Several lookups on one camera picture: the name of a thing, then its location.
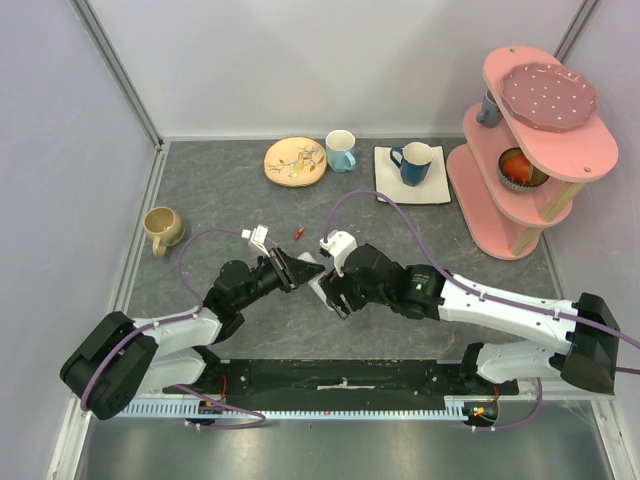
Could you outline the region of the grey blue cup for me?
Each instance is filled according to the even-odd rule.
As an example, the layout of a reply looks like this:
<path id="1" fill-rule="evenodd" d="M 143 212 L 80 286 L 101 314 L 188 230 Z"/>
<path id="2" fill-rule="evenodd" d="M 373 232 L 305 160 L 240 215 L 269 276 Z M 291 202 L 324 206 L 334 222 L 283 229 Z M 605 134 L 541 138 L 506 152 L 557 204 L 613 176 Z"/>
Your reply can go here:
<path id="1" fill-rule="evenodd" d="M 503 114 L 493 94 L 487 90 L 476 115 L 476 122 L 485 128 L 495 128 L 503 119 Z"/>

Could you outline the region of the dark blue mug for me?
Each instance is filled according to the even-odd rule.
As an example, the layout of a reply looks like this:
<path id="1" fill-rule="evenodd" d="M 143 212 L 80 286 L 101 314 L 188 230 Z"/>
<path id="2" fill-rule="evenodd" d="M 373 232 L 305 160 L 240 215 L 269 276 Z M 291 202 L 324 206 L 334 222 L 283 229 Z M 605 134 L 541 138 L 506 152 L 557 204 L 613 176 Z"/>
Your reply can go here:
<path id="1" fill-rule="evenodd" d="M 399 169 L 402 182 L 410 187 L 425 179 L 434 156 L 434 150 L 422 142 L 411 142 L 390 150 L 390 160 Z"/>

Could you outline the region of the white square plate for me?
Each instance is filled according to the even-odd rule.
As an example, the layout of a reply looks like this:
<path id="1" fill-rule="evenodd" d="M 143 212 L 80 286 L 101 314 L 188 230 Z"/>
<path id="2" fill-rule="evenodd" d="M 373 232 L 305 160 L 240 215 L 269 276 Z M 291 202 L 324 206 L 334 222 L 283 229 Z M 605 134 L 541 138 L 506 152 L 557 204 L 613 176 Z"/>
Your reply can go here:
<path id="1" fill-rule="evenodd" d="M 425 179 L 417 186 L 402 182 L 400 171 L 391 161 L 390 147 L 374 148 L 375 190 L 402 205 L 439 205 L 451 201 L 444 151 L 441 146 L 432 148 L 434 159 Z"/>

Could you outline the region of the pink three-tier shelf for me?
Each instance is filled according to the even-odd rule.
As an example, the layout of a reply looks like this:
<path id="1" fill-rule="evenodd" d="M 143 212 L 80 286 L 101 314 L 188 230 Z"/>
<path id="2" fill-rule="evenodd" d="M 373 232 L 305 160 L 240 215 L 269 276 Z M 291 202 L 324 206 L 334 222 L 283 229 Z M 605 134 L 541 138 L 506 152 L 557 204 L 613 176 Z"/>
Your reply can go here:
<path id="1" fill-rule="evenodd" d="M 503 114 L 495 128 L 476 122 L 481 105 L 464 116 L 466 143 L 451 151 L 448 176 L 476 245 L 502 260 L 529 255 L 541 233 L 562 222 L 577 193 L 608 174 L 616 165 L 618 147 L 596 113 L 583 127 L 545 132 L 514 119 L 500 97 L 501 79 L 513 67 L 530 62 L 563 66 L 551 54 L 528 46 L 505 46 L 487 55 L 483 77 Z M 519 147 L 549 180 L 527 192 L 505 188 L 498 179 L 500 155 Z"/>

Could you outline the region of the white remote control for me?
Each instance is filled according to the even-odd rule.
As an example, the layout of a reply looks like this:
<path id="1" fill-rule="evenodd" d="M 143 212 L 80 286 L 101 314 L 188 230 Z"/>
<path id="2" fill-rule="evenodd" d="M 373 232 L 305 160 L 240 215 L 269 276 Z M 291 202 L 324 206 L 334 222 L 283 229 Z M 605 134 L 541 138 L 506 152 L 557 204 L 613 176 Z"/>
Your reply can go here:
<path id="1" fill-rule="evenodd" d="M 307 261 L 310 263 L 316 263 L 316 259 L 310 252 L 303 252 L 298 256 L 299 260 Z M 327 296 L 324 293 L 322 287 L 320 286 L 320 280 L 322 279 L 323 274 L 319 273 L 314 276 L 309 282 L 308 285 L 313 290 L 313 292 L 319 297 L 322 303 L 330 310 L 334 311 L 334 309 L 328 304 Z"/>

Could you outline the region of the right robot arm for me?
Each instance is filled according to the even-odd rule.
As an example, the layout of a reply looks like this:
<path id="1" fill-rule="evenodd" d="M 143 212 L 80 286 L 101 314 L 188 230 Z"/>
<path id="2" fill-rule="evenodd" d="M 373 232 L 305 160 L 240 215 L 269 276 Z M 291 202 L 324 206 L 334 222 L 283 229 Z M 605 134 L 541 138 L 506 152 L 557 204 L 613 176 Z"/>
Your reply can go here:
<path id="1" fill-rule="evenodd" d="M 479 325 L 519 337 L 511 345 L 467 347 L 458 381 L 467 392 L 526 378 L 555 378 L 588 392 L 614 392 L 617 326 L 605 302 L 585 294 L 551 301 L 474 283 L 431 265 L 406 267 L 370 244 L 320 244 L 334 267 L 320 285 L 326 302 L 345 318 L 369 303 L 403 317 Z"/>

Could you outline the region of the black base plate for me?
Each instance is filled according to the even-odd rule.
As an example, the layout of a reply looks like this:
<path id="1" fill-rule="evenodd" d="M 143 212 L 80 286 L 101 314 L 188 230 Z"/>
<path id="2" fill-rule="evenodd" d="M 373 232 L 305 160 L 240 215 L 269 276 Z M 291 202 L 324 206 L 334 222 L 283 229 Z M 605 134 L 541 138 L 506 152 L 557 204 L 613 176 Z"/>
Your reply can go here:
<path id="1" fill-rule="evenodd" d="M 233 359 L 207 367 L 191 387 L 256 411 L 440 410 L 447 396 L 519 393 L 515 381 L 495 385 L 435 360 Z"/>

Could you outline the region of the bowl with fruit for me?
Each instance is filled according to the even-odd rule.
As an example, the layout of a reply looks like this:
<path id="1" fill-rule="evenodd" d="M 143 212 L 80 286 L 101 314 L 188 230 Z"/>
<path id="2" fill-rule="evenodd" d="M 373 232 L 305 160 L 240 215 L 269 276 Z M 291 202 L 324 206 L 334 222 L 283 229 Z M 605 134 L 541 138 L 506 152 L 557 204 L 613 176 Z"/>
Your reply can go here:
<path id="1" fill-rule="evenodd" d="M 504 151 L 498 160 L 498 179 L 515 192 L 534 190 L 549 180 L 549 176 L 536 168 L 519 147 Z"/>

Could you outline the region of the yellow floral plate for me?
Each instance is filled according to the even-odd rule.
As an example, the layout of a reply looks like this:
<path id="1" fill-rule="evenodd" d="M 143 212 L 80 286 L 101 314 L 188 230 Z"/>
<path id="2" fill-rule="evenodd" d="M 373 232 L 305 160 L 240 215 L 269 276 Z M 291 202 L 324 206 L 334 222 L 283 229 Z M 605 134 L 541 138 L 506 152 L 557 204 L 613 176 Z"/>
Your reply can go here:
<path id="1" fill-rule="evenodd" d="M 268 148 L 263 167 L 267 179 L 277 185 L 306 187 L 318 182 L 326 173 L 327 154 L 316 140 L 288 137 Z"/>

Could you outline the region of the light blue mug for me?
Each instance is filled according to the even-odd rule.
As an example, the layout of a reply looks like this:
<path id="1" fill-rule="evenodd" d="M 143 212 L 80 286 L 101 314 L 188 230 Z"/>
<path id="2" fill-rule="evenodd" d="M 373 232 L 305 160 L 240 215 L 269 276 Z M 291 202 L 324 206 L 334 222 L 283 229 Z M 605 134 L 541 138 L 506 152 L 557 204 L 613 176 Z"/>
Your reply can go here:
<path id="1" fill-rule="evenodd" d="M 355 168 L 355 142 L 354 135 L 347 130 L 334 130 L 326 136 L 327 161 L 333 171 L 343 173 Z"/>

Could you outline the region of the beige ceramic mug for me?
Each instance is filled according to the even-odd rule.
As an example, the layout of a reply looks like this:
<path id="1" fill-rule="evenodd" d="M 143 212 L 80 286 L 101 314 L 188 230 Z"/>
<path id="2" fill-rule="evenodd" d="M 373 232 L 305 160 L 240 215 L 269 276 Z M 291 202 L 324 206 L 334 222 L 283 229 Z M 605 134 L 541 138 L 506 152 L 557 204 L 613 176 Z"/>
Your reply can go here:
<path id="1" fill-rule="evenodd" d="M 146 213 L 143 228 L 152 242 L 152 253 L 155 257 L 163 257 L 166 251 L 184 238 L 186 231 L 181 216 L 173 209 L 159 206 Z"/>

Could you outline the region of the red battery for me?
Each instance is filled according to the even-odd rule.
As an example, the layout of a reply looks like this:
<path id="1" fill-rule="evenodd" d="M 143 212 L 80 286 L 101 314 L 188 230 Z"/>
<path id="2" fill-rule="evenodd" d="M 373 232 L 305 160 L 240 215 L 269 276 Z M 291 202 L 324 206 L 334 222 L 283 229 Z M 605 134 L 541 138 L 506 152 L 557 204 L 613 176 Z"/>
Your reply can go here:
<path id="1" fill-rule="evenodd" d="M 305 227 L 300 227 L 294 235 L 294 240 L 298 241 L 302 237 L 304 231 L 305 231 Z"/>

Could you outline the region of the pink dotted plate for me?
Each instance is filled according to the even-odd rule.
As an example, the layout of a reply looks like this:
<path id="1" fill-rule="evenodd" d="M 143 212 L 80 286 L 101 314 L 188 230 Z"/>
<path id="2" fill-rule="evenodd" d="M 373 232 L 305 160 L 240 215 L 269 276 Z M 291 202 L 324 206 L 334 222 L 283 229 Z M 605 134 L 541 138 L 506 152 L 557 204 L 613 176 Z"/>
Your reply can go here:
<path id="1" fill-rule="evenodd" d="M 563 133 L 579 129 L 598 111 L 598 95 L 581 73 L 561 65 L 530 62 L 501 79 L 506 111 L 536 130 Z"/>

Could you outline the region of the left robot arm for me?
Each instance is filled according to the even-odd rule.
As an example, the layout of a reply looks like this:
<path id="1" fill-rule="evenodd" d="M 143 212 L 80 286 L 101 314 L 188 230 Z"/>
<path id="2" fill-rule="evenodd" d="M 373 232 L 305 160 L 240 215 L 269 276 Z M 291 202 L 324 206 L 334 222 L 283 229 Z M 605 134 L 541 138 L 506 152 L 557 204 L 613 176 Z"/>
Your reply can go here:
<path id="1" fill-rule="evenodd" d="M 116 416 L 136 396 L 168 386 L 211 392 L 220 371 L 209 346 L 239 329 L 248 306 L 275 290 L 292 292 L 324 270 L 278 247 L 255 267 L 229 261 L 205 299 L 187 311 L 156 318 L 107 314 L 63 364 L 60 379 L 100 420 Z"/>

